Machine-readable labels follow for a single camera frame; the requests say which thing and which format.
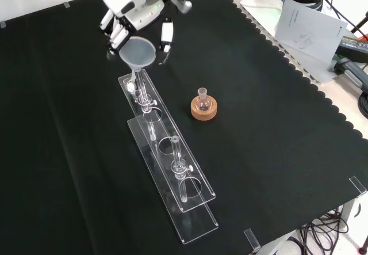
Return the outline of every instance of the black cloth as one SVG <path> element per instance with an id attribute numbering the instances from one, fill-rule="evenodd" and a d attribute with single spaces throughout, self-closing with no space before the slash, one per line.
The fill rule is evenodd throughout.
<path id="1" fill-rule="evenodd" d="M 106 8 L 76 0 L 0 30 L 4 254 L 247 254 L 244 230 L 264 245 L 358 196 L 350 177 L 368 185 L 367 141 L 331 101 L 230 0 L 193 4 L 148 73 L 216 192 L 219 228 L 178 241 L 127 126 L 129 68 L 97 29 Z M 140 35 L 158 45 L 160 30 Z M 218 103 L 205 123 L 190 114 L 200 87 Z"/>

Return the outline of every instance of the small flask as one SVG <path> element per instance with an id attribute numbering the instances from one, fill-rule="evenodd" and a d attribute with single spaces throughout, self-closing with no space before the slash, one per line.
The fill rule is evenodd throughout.
<path id="1" fill-rule="evenodd" d="M 190 109 L 191 114 L 197 120 L 208 121 L 217 113 L 217 102 L 213 97 L 207 95 L 206 88 L 199 88 L 198 97 L 191 101 Z"/>
<path id="2" fill-rule="evenodd" d="M 199 96 L 195 102 L 195 107 L 201 111 L 210 110 L 212 108 L 212 100 L 207 96 L 207 89 L 199 88 L 198 95 Z"/>

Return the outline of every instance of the funnel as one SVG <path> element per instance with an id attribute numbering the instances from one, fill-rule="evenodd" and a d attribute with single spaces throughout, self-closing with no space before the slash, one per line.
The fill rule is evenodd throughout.
<path id="1" fill-rule="evenodd" d="M 147 39 L 142 37 L 131 37 L 119 52 L 121 59 L 132 69 L 132 76 L 129 88 L 137 88 L 139 91 L 138 104 L 143 113 L 150 113 L 152 98 L 147 94 L 142 77 L 142 68 L 151 65 L 156 58 L 156 48 Z"/>
<path id="2" fill-rule="evenodd" d="M 156 48 L 147 39 L 133 36 L 122 47 L 119 55 L 135 71 L 151 65 L 155 61 Z"/>

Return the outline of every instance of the paper sheet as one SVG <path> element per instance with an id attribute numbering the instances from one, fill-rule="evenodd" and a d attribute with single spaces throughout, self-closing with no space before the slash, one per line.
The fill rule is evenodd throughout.
<path id="1" fill-rule="evenodd" d="M 346 30 L 347 23 L 286 0 L 275 39 L 329 64 Z"/>
<path id="2" fill-rule="evenodd" d="M 252 14 L 252 16 L 274 37 L 275 29 L 282 11 L 282 2 L 280 0 L 242 0 L 241 5 Z M 326 4 L 322 12 L 335 18 Z M 348 30 L 345 35 L 351 37 Z M 320 82 L 328 82 L 336 77 L 336 74 L 328 71 L 331 68 L 331 62 L 326 63 L 318 60 L 313 56 L 303 53 L 288 45 L 282 44 L 283 47 L 298 61 L 306 71 Z"/>

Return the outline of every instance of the acrylic stand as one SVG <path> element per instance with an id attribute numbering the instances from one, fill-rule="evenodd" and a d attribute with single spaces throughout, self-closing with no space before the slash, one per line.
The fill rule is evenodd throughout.
<path id="1" fill-rule="evenodd" d="M 207 205 L 216 195 L 142 69 L 154 58 L 147 60 L 144 56 L 142 60 L 138 55 L 137 60 L 137 53 L 144 49 L 129 45 L 131 41 L 145 41 L 154 49 L 148 40 L 132 37 L 120 51 L 120 56 L 132 69 L 132 74 L 118 79 L 136 116 L 128 125 L 180 240 L 186 244 L 218 228 Z M 134 60 L 128 55 L 132 51 L 136 51 Z"/>

